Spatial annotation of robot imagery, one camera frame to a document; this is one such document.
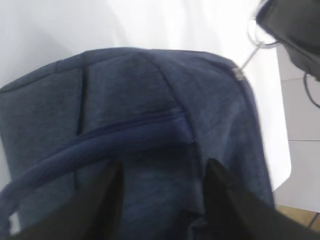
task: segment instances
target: white surface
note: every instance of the white surface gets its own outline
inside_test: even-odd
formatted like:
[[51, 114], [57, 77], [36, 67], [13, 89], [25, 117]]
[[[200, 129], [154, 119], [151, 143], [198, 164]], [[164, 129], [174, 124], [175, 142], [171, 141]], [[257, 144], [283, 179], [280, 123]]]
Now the white surface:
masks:
[[[108, 47], [207, 51], [241, 65], [254, 49], [246, 28], [259, 0], [0, 2], [3, 86], [61, 58]], [[291, 172], [276, 50], [260, 50], [245, 73], [256, 94], [264, 150], [276, 189]]]
[[277, 204], [320, 212], [320, 142], [290, 141], [292, 173], [275, 191]]

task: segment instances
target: black bag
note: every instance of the black bag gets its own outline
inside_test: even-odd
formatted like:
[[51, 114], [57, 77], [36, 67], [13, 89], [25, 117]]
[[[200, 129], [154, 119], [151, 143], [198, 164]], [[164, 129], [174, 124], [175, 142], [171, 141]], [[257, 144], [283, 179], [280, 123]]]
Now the black bag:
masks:
[[299, 69], [320, 81], [320, 1], [268, 0], [257, 23], [284, 45]]

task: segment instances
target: denim fabric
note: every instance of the denim fabric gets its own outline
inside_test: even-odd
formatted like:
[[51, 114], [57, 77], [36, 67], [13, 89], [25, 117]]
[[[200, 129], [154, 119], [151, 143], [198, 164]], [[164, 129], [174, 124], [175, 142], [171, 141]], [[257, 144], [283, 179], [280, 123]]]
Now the denim fabric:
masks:
[[[12, 178], [78, 135], [181, 108], [195, 143], [118, 156], [125, 166], [120, 238], [177, 239], [181, 211], [204, 213], [208, 158], [273, 204], [257, 110], [246, 80], [220, 56], [191, 51], [112, 48], [42, 67], [0, 90], [0, 133]], [[103, 163], [45, 185], [21, 205], [28, 226], [61, 206]]]

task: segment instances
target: zipper pull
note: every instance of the zipper pull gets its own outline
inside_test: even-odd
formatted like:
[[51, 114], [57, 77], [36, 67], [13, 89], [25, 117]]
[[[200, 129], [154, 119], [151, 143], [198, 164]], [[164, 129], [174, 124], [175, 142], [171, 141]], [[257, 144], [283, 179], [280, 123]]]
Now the zipper pull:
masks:
[[246, 79], [245, 74], [242, 72], [242, 70], [239, 67], [232, 69], [232, 71], [238, 81], [243, 81]]

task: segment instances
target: backpack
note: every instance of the backpack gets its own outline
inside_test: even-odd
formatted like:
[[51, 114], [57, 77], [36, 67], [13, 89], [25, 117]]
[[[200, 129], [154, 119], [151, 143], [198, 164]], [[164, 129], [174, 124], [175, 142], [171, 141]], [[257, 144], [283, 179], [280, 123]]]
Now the backpack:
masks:
[[254, 96], [223, 57], [88, 51], [3, 87], [0, 128], [0, 237], [318, 239], [274, 211]]

